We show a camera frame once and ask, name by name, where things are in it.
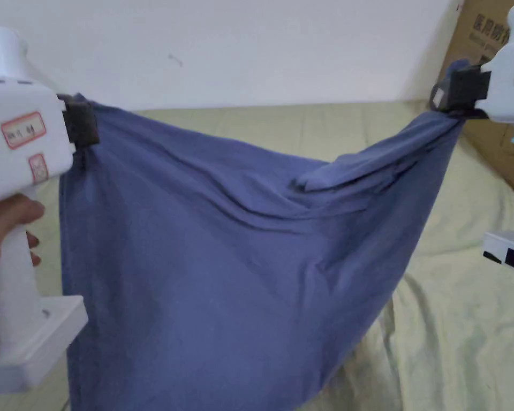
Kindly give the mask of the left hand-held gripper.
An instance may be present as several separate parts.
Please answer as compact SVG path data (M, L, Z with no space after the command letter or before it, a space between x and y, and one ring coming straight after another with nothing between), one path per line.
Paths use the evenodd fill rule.
M99 142L88 102L57 94L30 71L28 46L0 27L0 201L66 173L76 149ZM0 256L0 395L28 391L88 321L83 298L40 296L26 230L16 227Z

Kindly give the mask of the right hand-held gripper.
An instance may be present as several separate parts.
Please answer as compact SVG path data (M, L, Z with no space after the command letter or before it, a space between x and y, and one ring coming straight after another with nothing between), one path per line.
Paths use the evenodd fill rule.
M465 135L514 190L514 1L467 1L451 42L449 83L436 83L434 112L466 118Z

